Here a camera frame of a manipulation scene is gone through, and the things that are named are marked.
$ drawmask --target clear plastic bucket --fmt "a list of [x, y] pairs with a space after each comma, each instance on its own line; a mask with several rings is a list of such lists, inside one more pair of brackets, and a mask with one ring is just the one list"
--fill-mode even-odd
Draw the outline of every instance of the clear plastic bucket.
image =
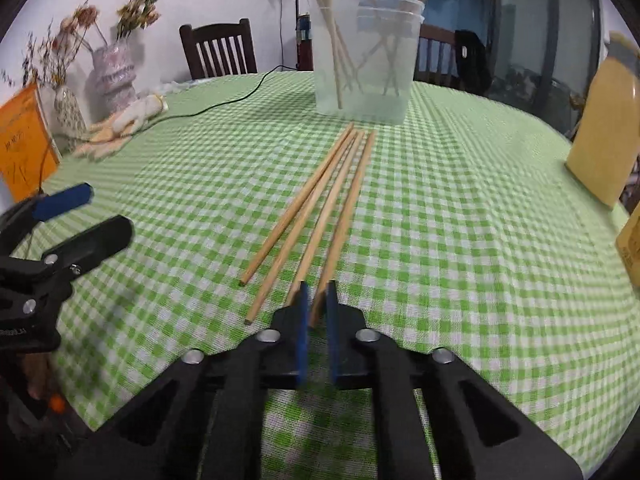
[[424, 4], [316, 3], [310, 18], [318, 113], [391, 124], [404, 121]]

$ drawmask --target wooden dowel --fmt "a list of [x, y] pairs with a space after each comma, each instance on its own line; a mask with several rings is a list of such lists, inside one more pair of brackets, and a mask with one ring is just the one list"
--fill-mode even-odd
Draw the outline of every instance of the wooden dowel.
[[336, 42], [334, 12], [331, 0], [327, 0], [327, 7], [327, 9], [322, 11], [322, 15], [324, 16], [326, 28], [329, 31], [329, 40], [331, 42], [331, 57], [334, 62], [335, 98], [338, 101], [338, 110], [342, 110], [342, 89], [340, 88], [340, 75], [338, 74], [338, 56], [340, 53]]
[[326, 168], [326, 171], [322, 174], [322, 178], [318, 181], [318, 184], [314, 187], [313, 192], [311, 193], [309, 198], [306, 200], [304, 207], [300, 211], [300, 214], [296, 218], [296, 221], [293, 224], [293, 227], [291, 228], [291, 232], [289, 233], [289, 236], [287, 236], [287, 239], [284, 240], [284, 243], [280, 248], [280, 252], [278, 252], [278, 256], [276, 256], [276, 259], [273, 261], [273, 264], [271, 265], [271, 269], [269, 269], [267, 276], [262, 282], [262, 285], [258, 290], [258, 294], [256, 295], [254, 302], [252, 303], [251, 308], [249, 309], [249, 312], [246, 315], [246, 318], [244, 318], [245, 324], [251, 324], [252, 322], [254, 322], [255, 317], [258, 315], [258, 312], [260, 312], [260, 307], [262, 306], [262, 304], [264, 303], [264, 300], [269, 295], [269, 292], [271, 291], [271, 287], [273, 287], [273, 283], [276, 281], [278, 274], [282, 269], [282, 266], [287, 261], [289, 257], [289, 253], [291, 252], [293, 247], [296, 245], [296, 242], [298, 241], [298, 237], [300, 236], [300, 233], [302, 232], [302, 229], [304, 228], [306, 221], [309, 218], [309, 215], [311, 215], [311, 212], [316, 206], [318, 199], [324, 192], [324, 188], [329, 182], [329, 179], [331, 179], [331, 176], [334, 173], [334, 170], [338, 165], [338, 162], [340, 162], [340, 159], [344, 155], [344, 152], [346, 152], [348, 147], [351, 145], [351, 141], [353, 140], [353, 137], [354, 137], [354, 134], [350, 134], [347, 141], [340, 146], [340, 148], [338, 149], [338, 152], [335, 154], [335, 157], [332, 159], [331, 163], [329, 163], [329, 166]]
[[[327, 28], [329, 28], [329, 13], [325, 12], [326, 9], [321, 9], [322, 12], [322, 16], [324, 17], [324, 22], [327, 25]], [[358, 85], [358, 88], [360, 89], [360, 92], [364, 92], [364, 89], [362, 88], [362, 83], [360, 82], [360, 79], [358, 78], [358, 70], [356, 69], [356, 65], [353, 62], [353, 60], [351, 59], [351, 56], [349, 54], [349, 49], [347, 49], [347, 43], [344, 41], [344, 36], [342, 35], [341, 31], [340, 31], [340, 27], [338, 26], [337, 23], [335, 23], [334, 20], [334, 25], [335, 25], [335, 35], [338, 39], [338, 41], [340, 42], [340, 48], [342, 49], [342, 52], [344, 53], [344, 56], [346, 57], [347, 60], [347, 64], [349, 65], [350, 70], [353, 72], [353, 78], [356, 80], [356, 83]], [[340, 61], [341, 65], [342, 65], [342, 71], [344, 72], [344, 75], [347, 76], [347, 78], [349, 79], [347, 81], [347, 86], [349, 86], [349, 88], [351, 89], [351, 77], [349, 76], [348, 72], [345, 70], [345, 65], [344, 65], [344, 61], [342, 60], [342, 56], [340, 55], [340, 51], [338, 51], [338, 60]]]
[[[427, 4], [427, 0], [418, 0], [418, 1], [424, 3], [425, 5]], [[360, 71], [360, 69], [371, 58], [371, 56], [373, 56], [378, 51], [378, 49], [381, 46], [383, 46], [385, 43], [386, 43], [386, 36], [381, 36], [378, 42], [373, 47], [371, 47], [371, 49], [363, 56], [362, 61], [356, 67], [356, 73]]]
[[320, 180], [320, 178], [324, 174], [325, 170], [327, 169], [331, 161], [335, 158], [336, 153], [338, 152], [338, 150], [340, 150], [340, 147], [344, 144], [345, 140], [351, 133], [351, 130], [353, 130], [353, 122], [347, 124], [345, 129], [342, 131], [342, 135], [338, 138], [338, 140], [335, 141], [335, 144], [332, 146], [331, 150], [329, 150], [329, 153], [327, 153], [326, 157], [324, 158], [320, 166], [318, 166], [318, 168], [316, 169], [316, 172], [309, 178], [309, 180], [306, 181], [305, 185], [302, 187], [300, 192], [293, 199], [293, 201], [291, 202], [287, 210], [284, 212], [280, 220], [278, 220], [278, 223], [272, 229], [271, 233], [265, 240], [264, 244], [254, 256], [254, 259], [251, 260], [244, 274], [240, 278], [241, 285], [246, 285], [251, 279], [251, 277], [255, 274], [255, 271], [258, 269], [258, 267], [260, 267], [260, 264], [262, 263], [262, 261], [265, 259], [267, 254], [269, 254], [269, 251], [271, 251], [271, 248], [282, 236], [282, 233], [291, 223], [291, 221], [293, 220], [293, 217], [300, 210], [306, 198], [309, 196], [313, 188], [318, 183], [318, 180]]
[[324, 230], [326, 229], [327, 222], [329, 221], [331, 212], [334, 210], [335, 203], [338, 200], [338, 195], [340, 195], [340, 190], [342, 189], [342, 184], [349, 174], [353, 157], [356, 155], [358, 148], [360, 147], [363, 136], [364, 132], [360, 131], [357, 133], [356, 140], [353, 141], [351, 149], [349, 150], [349, 153], [347, 153], [347, 156], [342, 163], [340, 172], [338, 173], [338, 176], [335, 177], [334, 185], [332, 186], [329, 195], [326, 197], [326, 201], [324, 202], [324, 206], [322, 206], [322, 211], [320, 212], [320, 216], [318, 217], [318, 221], [316, 222], [316, 227], [314, 227], [314, 231], [313, 233], [311, 233], [311, 238], [309, 239], [309, 243], [306, 245], [305, 253], [303, 254], [302, 260], [300, 260], [300, 264], [298, 265], [296, 277], [293, 278], [293, 283], [291, 283], [289, 294], [287, 295], [287, 299], [284, 302], [285, 306], [289, 306], [291, 304], [291, 302], [293, 301], [293, 297], [300, 288], [300, 282], [302, 282], [306, 278], [306, 274], [311, 268], [311, 262], [314, 259], [316, 251], [318, 250], [318, 245], [322, 240], [322, 235], [324, 234]]
[[[400, 4], [400, 9], [399, 9], [399, 10], [400, 10], [400, 11], [403, 11], [403, 12], [406, 12], [406, 11], [408, 10], [408, 9], [407, 9], [407, 5], [406, 5], [406, 3], [404, 3], [404, 2], [403, 2], [402, 4]], [[396, 42], [394, 43], [394, 51], [393, 51], [393, 54], [392, 54], [392, 56], [391, 56], [391, 57], [392, 57], [392, 59], [395, 59], [395, 58], [396, 58], [396, 55], [398, 54], [398, 45], [399, 45], [399, 43], [400, 43], [400, 37], [399, 37], [399, 36], [396, 36]], [[393, 67], [393, 66], [389, 67], [389, 74], [388, 74], [388, 77], [386, 78], [385, 89], [384, 89], [384, 91], [382, 92], [382, 95], [386, 95], [386, 89], [387, 89], [387, 88], [388, 88], [388, 86], [389, 86], [389, 82], [390, 82], [390, 81], [391, 81], [391, 79], [392, 79], [392, 78], [394, 78], [395, 76], [396, 76], [396, 69], [395, 69], [395, 67]]]
[[[382, 17], [380, 16], [380, 13], [378, 12], [378, 7], [376, 5], [376, 1], [375, 0], [373, 0], [373, 15], [375, 16], [378, 25], [382, 28]], [[378, 42], [378, 44], [381, 44], [381, 45], [383, 45], [385, 47], [386, 60], [388, 61], [389, 66], [391, 67], [393, 65], [393, 59], [391, 57], [391, 50], [389, 49], [389, 44], [386, 41], [386, 35], [382, 34], [382, 31], [380, 32], [380, 41]], [[394, 85], [394, 88], [396, 89], [396, 95], [400, 96], [400, 90], [398, 89], [398, 78], [396, 77], [396, 71], [392, 70], [391, 74], [392, 74], [392, 76], [391, 76], [392, 77], [392, 83]]]
[[353, 177], [349, 194], [347, 195], [347, 200], [345, 200], [342, 212], [340, 213], [340, 218], [338, 218], [338, 224], [335, 227], [334, 237], [332, 238], [331, 245], [329, 246], [329, 252], [327, 253], [326, 261], [322, 268], [322, 274], [320, 274], [318, 289], [316, 290], [316, 296], [314, 297], [314, 302], [311, 307], [311, 316], [309, 318], [310, 327], [315, 327], [320, 319], [324, 292], [326, 290], [327, 283], [329, 283], [334, 277], [335, 268], [338, 265], [342, 247], [347, 240], [347, 233], [351, 227], [351, 221], [353, 221], [353, 211], [356, 207], [356, 202], [358, 201], [360, 187], [362, 186], [364, 174], [367, 169], [367, 163], [369, 162], [369, 157], [371, 156], [371, 150], [373, 149], [373, 143], [375, 140], [376, 132], [373, 131], [369, 134], [369, 137], [367, 137], [367, 143], [364, 145], [364, 150], [362, 150], [362, 156], [360, 157], [356, 174]]

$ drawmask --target metal bolt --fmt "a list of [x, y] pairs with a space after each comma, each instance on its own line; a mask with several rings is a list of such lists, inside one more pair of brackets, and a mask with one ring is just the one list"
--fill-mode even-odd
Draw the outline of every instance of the metal bolt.
[[356, 339], [363, 343], [373, 343], [380, 339], [380, 332], [371, 328], [361, 328], [356, 332]]
[[22, 306], [22, 311], [25, 314], [31, 314], [34, 310], [36, 310], [36, 300], [31, 299], [24, 302]]
[[273, 328], [267, 328], [265, 330], [260, 330], [260, 332], [255, 335], [255, 338], [263, 343], [275, 343], [280, 339], [280, 332]]
[[184, 354], [182, 354], [182, 362], [187, 363], [188, 365], [200, 364], [203, 359], [204, 352], [202, 350], [198, 350], [197, 348], [192, 348], [191, 350], [187, 350]]
[[450, 363], [455, 359], [453, 353], [446, 348], [436, 348], [431, 355], [433, 355], [433, 360], [441, 365]]

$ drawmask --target black cable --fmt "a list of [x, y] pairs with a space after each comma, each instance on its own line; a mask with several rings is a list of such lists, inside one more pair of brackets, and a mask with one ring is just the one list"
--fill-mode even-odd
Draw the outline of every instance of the black cable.
[[[272, 68], [271, 70], [269, 70], [267, 73], [265, 73], [262, 78], [260, 79], [260, 82], [256, 85], [256, 87], [251, 90], [247, 95], [240, 97], [238, 99], [232, 99], [231, 101], [224, 101], [223, 103], [216, 103], [214, 105], [211, 105], [207, 108], [204, 108], [203, 110], [200, 110], [199, 112], [196, 112], [194, 114], [183, 114], [183, 115], [170, 115], [167, 117], [162, 117], [160, 119], [158, 119], [157, 121], [149, 124], [149, 126], [147, 126], [144, 130], [139, 130], [137, 132], [135, 132], [134, 134], [132, 134], [130, 137], [135, 137], [136, 135], [142, 134], [144, 132], [146, 132], [149, 128], [151, 128], [152, 126], [156, 126], [156, 124], [159, 123], [163, 123], [165, 121], [170, 121], [171, 119], [185, 119], [185, 118], [191, 118], [191, 117], [197, 117], [199, 115], [202, 115], [203, 113], [209, 112], [210, 110], [213, 110], [214, 108], [219, 108], [221, 106], [225, 106], [225, 105], [231, 105], [234, 103], [239, 103], [240, 101], [244, 101], [245, 99], [248, 99], [249, 97], [251, 97], [253, 94], [255, 94], [258, 91], [258, 88], [260, 88], [260, 86], [262, 85], [262, 83], [264, 82], [264, 80], [266, 79], [266, 77], [275, 72], [277, 69], [279, 68], [286, 68], [287, 70], [297, 70], [295, 68], [292, 68], [290, 66], [286, 66], [286, 65], [278, 65], [275, 66], [274, 68]], [[57, 135], [62, 135], [62, 137], [67, 137], [68, 139], [75, 139], [75, 140], [84, 140], [84, 139], [78, 139], [77, 137], [73, 137], [73, 136], [68, 136], [66, 134], [57, 134]], [[88, 140], [86, 143], [87, 144], [107, 144], [109, 142], [113, 142], [113, 139], [111, 140], [98, 140], [95, 142], [91, 142], [90, 140]]]
[[282, 43], [282, 0], [280, 0], [280, 64], [284, 66], [284, 44]]
[[[280, 6], [280, 27], [281, 27], [281, 32], [280, 32], [280, 39], [281, 39], [281, 44], [282, 44], [282, 5]], [[292, 68], [290, 66], [286, 66], [284, 65], [284, 62], [278, 66], [275, 66], [274, 68], [272, 68], [271, 70], [269, 70], [266, 74], [264, 74], [262, 76], [262, 78], [260, 79], [260, 82], [256, 85], [256, 87], [251, 90], [247, 95], [240, 97], [238, 99], [232, 99], [231, 101], [224, 101], [223, 103], [216, 103], [214, 105], [211, 105], [207, 108], [204, 108], [204, 110], [200, 110], [199, 112], [196, 112], [194, 114], [183, 114], [183, 115], [172, 115], [172, 116], [168, 116], [168, 117], [163, 117], [160, 118], [159, 120], [155, 121], [154, 123], [150, 124], [148, 127], [146, 127], [144, 130], [139, 130], [137, 131], [135, 134], [133, 134], [131, 137], [136, 136], [137, 134], [141, 134], [143, 132], [145, 132], [146, 130], [148, 130], [150, 127], [152, 126], [156, 126], [156, 124], [158, 123], [162, 123], [164, 121], [168, 121], [170, 119], [184, 119], [184, 118], [190, 118], [190, 117], [197, 117], [205, 112], [208, 112], [210, 110], [213, 110], [214, 108], [218, 108], [224, 105], [231, 105], [234, 103], [239, 103], [240, 101], [244, 101], [245, 99], [248, 99], [249, 97], [251, 97], [253, 94], [255, 94], [258, 91], [258, 88], [260, 88], [260, 86], [262, 85], [262, 83], [264, 82], [264, 80], [266, 79], [266, 77], [275, 72], [277, 69], [279, 68], [286, 68], [287, 70], [296, 70], [295, 68]], [[66, 137], [67, 139], [73, 139], [73, 140], [84, 140], [84, 139], [79, 139], [78, 137], [74, 137], [74, 136], [70, 136], [67, 134], [57, 134], [60, 135], [62, 137]], [[53, 143], [52, 143], [52, 138], [51, 136], [47, 136], [47, 148], [44, 152], [44, 156], [42, 157], [42, 162], [40, 163], [40, 179], [38, 181], [38, 193], [39, 194], [43, 194], [43, 190], [42, 190], [42, 180], [43, 180], [43, 174], [44, 174], [44, 165], [47, 161], [47, 155], [49, 154], [49, 151], [53, 151]], [[113, 139], [111, 140], [101, 140], [101, 141], [97, 141], [97, 142], [91, 142], [90, 140], [87, 141], [87, 143], [89, 144], [107, 144], [108, 142], [112, 142]], [[33, 242], [33, 229], [31, 230], [30, 236], [29, 236], [29, 241], [27, 243], [27, 250], [26, 250], [26, 254], [24, 255], [24, 259], [28, 259], [29, 257], [29, 251], [31, 250], [31, 243]]]

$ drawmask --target green checkered tablecloth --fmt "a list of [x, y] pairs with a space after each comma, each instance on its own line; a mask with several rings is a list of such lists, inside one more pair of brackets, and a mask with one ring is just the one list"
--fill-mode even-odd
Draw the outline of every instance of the green checkered tablecloth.
[[[168, 113], [257, 81], [170, 95]], [[244, 315], [279, 245], [248, 286], [238, 277], [346, 124], [314, 109], [311, 74], [275, 73], [251, 98], [153, 126], [108, 160], [65, 160], [46, 183], [87, 181], [95, 197], [39, 227], [32, 257], [113, 214], [136, 229], [127, 251], [76, 282], [58, 323], [57, 372], [91, 428], [186, 349], [232, 348], [282, 306], [315, 217], [251, 327]], [[614, 248], [626, 215], [569, 176], [557, 132], [513, 108], [414, 83], [405, 122], [376, 128], [341, 300], [406, 348], [455, 350], [591, 470], [640, 403], [640, 301]], [[270, 395], [264, 476], [373, 478], [370, 393], [331, 387], [322, 329], [310, 348], [308, 385]]]

